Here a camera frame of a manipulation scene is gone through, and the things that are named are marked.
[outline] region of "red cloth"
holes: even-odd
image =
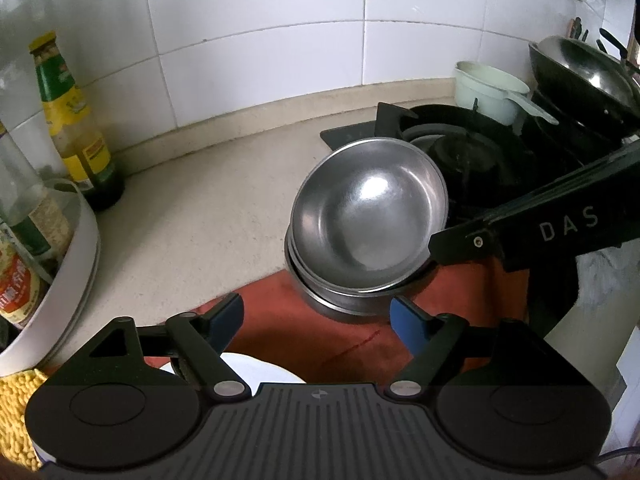
[[[432,315],[450,312],[472,325],[495,326],[501,317],[524,319],[528,279],[528,271],[508,274],[495,259],[442,267],[414,301]],[[237,292],[244,325],[227,350],[277,364],[309,383],[386,384],[411,359],[388,322],[352,325],[317,314],[286,270]],[[216,303],[195,310],[203,313]]]

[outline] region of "sauce bottle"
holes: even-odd
[[[36,312],[49,285],[0,231],[0,316],[22,330]]]
[[[2,123],[0,217],[29,254],[51,276],[55,275],[73,229]]]
[[[49,134],[72,180],[98,211],[118,201],[124,180],[51,31],[29,45]]]

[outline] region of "white saucepan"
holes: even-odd
[[[558,124],[555,117],[533,103],[529,86],[517,77],[492,66],[471,61],[456,63],[456,104],[478,111],[501,124],[513,124],[522,108],[527,114]]]

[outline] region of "bottle cap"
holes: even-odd
[[[56,41],[55,30],[50,30],[46,34],[43,34],[39,38],[36,38],[35,40],[31,41],[31,43],[29,44],[29,52],[33,54],[35,50],[38,50],[41,46],[44,46],[47,43],[50,43],[51,41]]]

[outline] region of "beige countertop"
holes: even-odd
[[[127,179],[98,215],[102,254],[60,364],[108,321],[157,324],[284,268],[282,245],[298,188],[330,152],[327,128],[375,119],[345,112],[231,140]]]

